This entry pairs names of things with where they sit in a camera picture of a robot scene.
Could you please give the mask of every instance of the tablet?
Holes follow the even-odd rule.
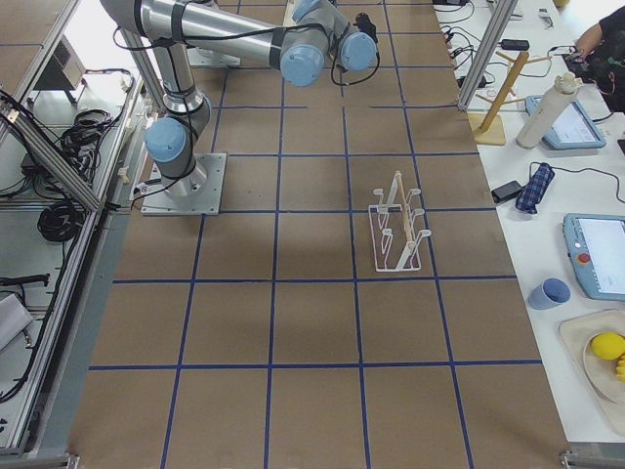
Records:
[[[525,108],[532,114],[542,96],[525,98]],[[543,137],[550,149],[602,149],[605,138],[582,105],[573,101],[556,119]]]
[[[596,300],[625,300],[625,216],[569,213],[563,232],[584,292]]]

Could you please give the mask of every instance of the emergency stop button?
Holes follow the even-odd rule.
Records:
[[[590,262],[590,254],[582,252],[577,256],[577,262],[579,262],[582,266],[585,266]]]

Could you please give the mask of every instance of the person's arm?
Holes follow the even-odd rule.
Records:
[[[581,59],[586,59],[586,56],[593,52],[595,48],[601,44],[603,39],[604,32],[599,23],[590,26],[575,43],[577,52],[579,52],[579,57]]]

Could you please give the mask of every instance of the yellow fruit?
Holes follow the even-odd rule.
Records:
[[[616,332],[604,332],[593,338],[591,350],[604,360],[615,360],[625,354],[625,338]]]

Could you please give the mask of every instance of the blue joint cap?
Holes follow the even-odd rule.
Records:
[[[323,70],[323,53],[311,44],[298,44],[284,53],[280,71],[286,81],[295,86],[312,85]]]
[[[297,7],[295,7],[295,10],[293,10],[291,18],[294,22],[300,22],[302,18],[314,10],[319,3],[321,3],[321,0],[301,0],[297,4]]]
[[[375,62],[376,52],[373,39],[364,32],[357,32],[343,42],[341,64],[347,70],[365,70]]]
[[[154,161],[168,163],[185,149],[187,131],[185,126],[172,117],[163,117],[146,130],[146,147]]]

